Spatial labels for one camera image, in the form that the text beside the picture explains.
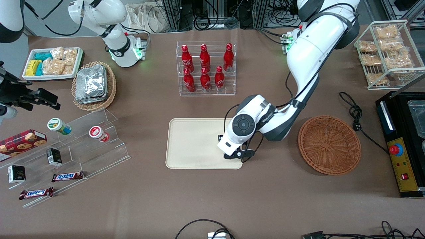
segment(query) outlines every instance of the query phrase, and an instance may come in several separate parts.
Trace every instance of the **wicker basket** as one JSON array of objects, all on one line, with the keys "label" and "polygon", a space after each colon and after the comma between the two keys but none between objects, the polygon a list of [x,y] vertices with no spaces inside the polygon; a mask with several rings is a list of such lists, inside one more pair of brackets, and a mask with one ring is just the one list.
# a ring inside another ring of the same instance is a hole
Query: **wicker basket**
[{"label": "wicker basket", "polygon": [[298,134],[298,147],[310,166],[328,175],[350,172],[362,154],[354,130],[329,115],[317,116],[304,123]]},{"label": "wicker basket", "polygon": [[[82,68],[92,67],[92,66],[97,65],[97,64],[102,65],[106,68],[106,80],[108,81],[109,97],[105,101],[94,102],[94,103],[89,103],[89,104],[80,104],[80,103],[78,103],[77,101],[74,100],[74,104],[82,110],[96,111],[96,110],[101,109],[101,108],[106,108],[112,103],[113,99],[115,98],[115,93],[116,93],[115,75],[113,74],[111,68],[106,63],[95,61],[95,62],[91,62],[91,63],[84,65]],[[77,77],[77,75],[75,75],[74,79],[72,80],[72,88],[71,88],[71,94],[74,98],[75,98],[75,84],[76,84],[76,80],[77,80],[76,77]]]}]

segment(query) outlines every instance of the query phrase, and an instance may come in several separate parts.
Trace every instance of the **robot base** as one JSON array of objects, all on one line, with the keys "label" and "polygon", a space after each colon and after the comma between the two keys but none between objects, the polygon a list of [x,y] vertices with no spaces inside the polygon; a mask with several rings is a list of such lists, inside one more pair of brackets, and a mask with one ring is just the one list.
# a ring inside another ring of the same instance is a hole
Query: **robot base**
[{"label": "robot base", "polygon": [[116,62],[117,65],[121,67],[133,66],[138,61],[145,58],[145,50],[142,50],[142,48],[146,48],[146,45],[142,43],[141,45],[137,46],[136,42],[140,42],[140,38],[135,38],[131,35],[128,35],[127,37],[130,39],[130,47],[122,57],[114,56],[111,51],[109,51],[112,59]]}]

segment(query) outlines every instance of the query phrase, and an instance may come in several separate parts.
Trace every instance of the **teal package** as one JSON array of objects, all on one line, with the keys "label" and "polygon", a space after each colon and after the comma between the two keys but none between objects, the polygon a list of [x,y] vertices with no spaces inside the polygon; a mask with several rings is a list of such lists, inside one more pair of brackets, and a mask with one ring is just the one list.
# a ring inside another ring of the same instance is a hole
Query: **teal package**
[{"label": "teal package", "polygon": [[36,76],[42,76],[43,75],[43,63],[38,64],[37,71],[35,72]]},{"label": "teal package", "polygon": [[52,58],[52,54],[50,52],[39,52],[34,56],[35,60],[46,60],[47,58]]}]

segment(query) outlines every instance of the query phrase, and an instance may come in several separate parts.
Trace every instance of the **red emergency stop button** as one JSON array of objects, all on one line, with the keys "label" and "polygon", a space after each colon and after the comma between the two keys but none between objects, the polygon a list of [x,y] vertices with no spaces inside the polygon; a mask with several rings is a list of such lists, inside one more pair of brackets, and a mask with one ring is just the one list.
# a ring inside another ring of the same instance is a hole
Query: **red emergency stop button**
[{"label": "red emergency stop button", "polygon": [[390,154],[393,154],[395,156],[401,156],[403,155],[403,146],[401,146],[401,144],[391,145],[389,151]]},{"label": "red emergency stop button", "polygon": [[391,145],[390,146],[390,153],[391,154],[398,154],[400,152],[400,149],[399,149],[399,147],[397,147],[397,146],[395,146],[395,145]]}]

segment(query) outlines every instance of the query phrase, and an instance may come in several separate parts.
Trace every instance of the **red switch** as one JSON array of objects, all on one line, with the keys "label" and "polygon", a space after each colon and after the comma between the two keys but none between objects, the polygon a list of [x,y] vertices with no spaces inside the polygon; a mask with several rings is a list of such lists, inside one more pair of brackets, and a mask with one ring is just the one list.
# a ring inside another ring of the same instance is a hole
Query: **red switch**
[{"label": "red switch", "polygon": [[400,152],[400,148],[399,148],[399,147],[397,147],[397,145],[391,145],[391,146],[390,146],[390,153],[391,153],[391,154],[396,155],[396,154],[398,154],[399,152]]}]

